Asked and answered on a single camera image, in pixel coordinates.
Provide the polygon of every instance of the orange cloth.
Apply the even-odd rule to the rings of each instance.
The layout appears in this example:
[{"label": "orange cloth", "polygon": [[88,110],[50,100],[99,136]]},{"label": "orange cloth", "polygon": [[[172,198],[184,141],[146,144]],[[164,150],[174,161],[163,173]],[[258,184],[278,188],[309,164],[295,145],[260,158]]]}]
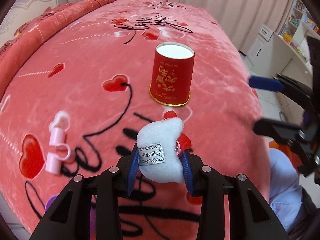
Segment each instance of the orange cloth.
[{"label": "orange cloth", "polygon": [[278,149],[280,151],[282,151],[285,155],[288,156],[289,160],[291,161],[292,165],[294,166],[294,168],[296,169],[297,173],[298,172],[298,167],[302,165],[302,162],[299,158],[299,156],[295,153],[293,153],[290,150],[290,147],[287,145],[281,145],[281,144],[277,144],[274,140],[269,142],[269,147],[270,148],[275,148]]}]

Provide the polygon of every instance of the cabinet door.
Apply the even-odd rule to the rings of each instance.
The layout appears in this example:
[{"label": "cabinet door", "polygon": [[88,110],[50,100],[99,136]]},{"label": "cabinet door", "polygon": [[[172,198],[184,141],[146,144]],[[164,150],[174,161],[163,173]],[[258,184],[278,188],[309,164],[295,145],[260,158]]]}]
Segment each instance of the cabinet door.
[{"label": "cabinet door", "polygon": [[256,37],[256,40],[252,44],[251,48],[249,49],[247,56],[252,65],[254,65],[256,58],[263,50],[263,44],[267,43],[267,41],[262,38],[259,34]]},{"label": "cabinet door", "polygon": [[261,77],[272,78],[276,73],[281,73],[293,55],[294,52],[288,44],[274,33],[255,57],[251,71]]}]

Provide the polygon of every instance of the white plush toy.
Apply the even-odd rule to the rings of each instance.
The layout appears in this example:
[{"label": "white plush toy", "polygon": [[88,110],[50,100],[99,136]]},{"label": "white plush toy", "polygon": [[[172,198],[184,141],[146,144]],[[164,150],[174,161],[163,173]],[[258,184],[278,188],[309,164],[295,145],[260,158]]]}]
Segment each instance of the white plush toy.
[{"label": "white plush toy", "polygon": [[168,111],[162,121],[147,124],[139,131],[139,169],[146,178],[159,183],[184,182],[179,157],[191,147],[191,141],[182,130],[182,120],[174,111]]}]

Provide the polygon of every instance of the bed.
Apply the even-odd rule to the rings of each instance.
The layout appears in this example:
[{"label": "bed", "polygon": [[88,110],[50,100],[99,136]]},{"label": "bed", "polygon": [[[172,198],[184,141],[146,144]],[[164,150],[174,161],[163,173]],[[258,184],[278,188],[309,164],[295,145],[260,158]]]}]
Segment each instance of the bed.
[{"label": "bed", "polygon": [[[248,175],[268,200],[268,145],[252,132],[261,107],[219,23],[169,1],[84,0],[46,9],[0,52],[0,190],[29,232],[71,177],[115,165],[143,126],[162,119],[168,108],[148,88],[155,48],[166,41],[195,51],[191,99],[174,109],[192,151],[222,174]],[[44,167],[49,125],[62,111],[76,160],[56,176]],[[119,200],[124,237],[196,238],[201,206],[185,185],[140,177],[136,190],[136,199]]]}]

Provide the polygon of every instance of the chinese characters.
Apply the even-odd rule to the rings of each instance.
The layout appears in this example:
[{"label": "chinese characters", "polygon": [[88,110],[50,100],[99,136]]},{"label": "chinese characters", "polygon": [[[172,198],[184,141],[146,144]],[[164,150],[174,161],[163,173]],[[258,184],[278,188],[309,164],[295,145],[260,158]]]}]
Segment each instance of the chinese characters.
[{"label": "chinese characters", "polygon": [[128,22],[115,24],[114,27],[116,28],[134,31],[133,36],[124,44],[128,44],[130,41],[132,41],[137,31],[144,31],[144,30],[150,29],[150,25],[170,26],[182,32],[193,33],[192,30],[186,27],[174,24],[173,22],[176,22],[176,20],[172,20],[168,17],[161,16],[160,13],[155,13],[155,14],[156,14],[155,16],[141,17],[141,19],[135,20],[134,25],[131,25],[131,26],[129,25]]},{"label": "chinese characters", "polygon": [[150,5],[150,6],[154,6],[153,9],[157,9],[158,7],[165,7],[165,6],[169,6],[169,7],[180,7],[180,8],[183,8],[183,9],[186,9],[183,5],[175,5],[174,3],[172,2],[168,2],[168,1],[164,1],[164,2],[144,2],[144,4],[147,4],[147,5]]},{"label": "chinese characters", "polygon": [[168,75],[168,70],[166,69],[166,67],[163,66],[159,66],[159,72],[158,72],[158,76],[156,78],[156,82],[158,83],[158,88],[162,88],[164,91],[166,92],[174,92],[175,88],[173,87],[172,83],[175,83],[176,80],[178,79],[177,77],[175,77],[176,73],[174,71],[172,71],[169,75]]}]

